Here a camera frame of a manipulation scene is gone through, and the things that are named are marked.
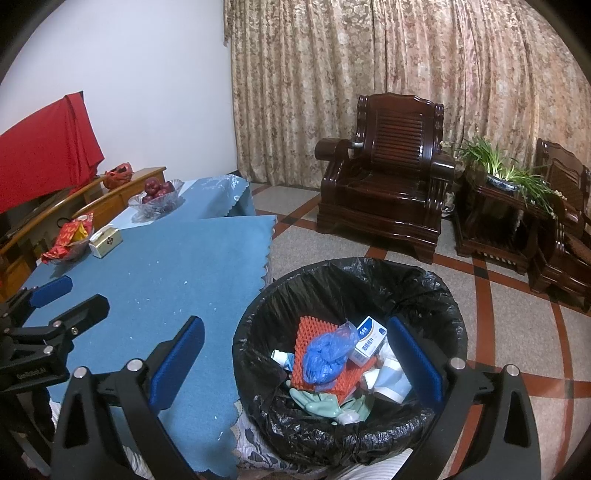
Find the white wall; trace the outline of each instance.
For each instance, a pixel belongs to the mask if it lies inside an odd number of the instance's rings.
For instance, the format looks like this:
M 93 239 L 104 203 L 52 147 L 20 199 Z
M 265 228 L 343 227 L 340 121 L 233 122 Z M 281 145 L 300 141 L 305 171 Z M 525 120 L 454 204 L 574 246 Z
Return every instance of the white wall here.
M 183 180 L 236 170 L 223 0 L 66 0 L 0 84 L 0 132 L 84 90 L 103 173 L 167 167 Z

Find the wooden armchair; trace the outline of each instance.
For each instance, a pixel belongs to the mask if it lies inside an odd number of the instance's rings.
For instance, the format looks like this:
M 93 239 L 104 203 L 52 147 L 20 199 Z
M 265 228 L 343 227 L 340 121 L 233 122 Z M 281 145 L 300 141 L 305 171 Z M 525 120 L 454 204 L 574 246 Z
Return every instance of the wooden armchair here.
M 336 225 L 410 242 L 433 263 L 454 161 L 441 151 L 443 105 L 413 95 L 360 96 L 355 140 L 323 138 L 319 232 Z
M 536 164 L 545 166 L 542 174 L 566 200 L 553 198 L 557 220 L 547 222 L 538 233 L 538 251 L 528 275 L 532 290 L 541 292 L 550 284 L 584 298 L 583 308 L 591 306 L 591 225 L 587 214 L 591 173 L 568 150 L 538 139 Z

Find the red candy wrapper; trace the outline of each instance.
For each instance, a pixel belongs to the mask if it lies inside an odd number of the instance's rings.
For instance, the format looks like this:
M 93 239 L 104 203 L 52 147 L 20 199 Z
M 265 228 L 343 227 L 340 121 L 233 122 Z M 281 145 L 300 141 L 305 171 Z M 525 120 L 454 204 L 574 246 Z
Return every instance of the red candy wrapper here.
M 93 233 L 93 217 L 93 212 L 80 215 L 61 227 L 56 243 L 41 256 L 41 261 L 45 264 L 61 263 L 79 258 L 90 242 L 90 236 Z

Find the red bag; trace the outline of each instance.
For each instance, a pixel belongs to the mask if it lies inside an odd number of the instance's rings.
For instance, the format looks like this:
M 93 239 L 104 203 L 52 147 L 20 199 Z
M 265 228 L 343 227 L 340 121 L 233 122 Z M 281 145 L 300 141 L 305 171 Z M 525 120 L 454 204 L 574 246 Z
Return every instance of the red bag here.
M 103 185 L 107 190 L 115 190 L 117 187 L 121 187 L 131 181 L 131 176 L 133 174 L 134 171 L 131 170 L 131 165 L 129 163 L 122 163 L 113 170 L 105 172 Z

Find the black garbage bag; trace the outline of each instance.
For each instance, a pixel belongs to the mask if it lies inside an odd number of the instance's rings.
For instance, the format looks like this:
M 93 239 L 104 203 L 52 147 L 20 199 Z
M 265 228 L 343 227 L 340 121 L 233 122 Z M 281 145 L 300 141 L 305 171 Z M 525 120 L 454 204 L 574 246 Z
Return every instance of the black garbage bag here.
M 448 357 L 466 359 L 462 315 L 445 283 L 431 272 L 373 258 L 342 258 L 293 271 L 247 308 L 233 340 L 236 384 L 247 415 L 284 460 L 303 465 L 368 464 L 415 446 L 433 418 L 418 400 L 375 401 L 365 422 L 332 425 L 300 409 L 284 386 L 274 349 L 294 352 L 300 317 L 356 326 L 367 315 L 398 316 L 434 340 Z

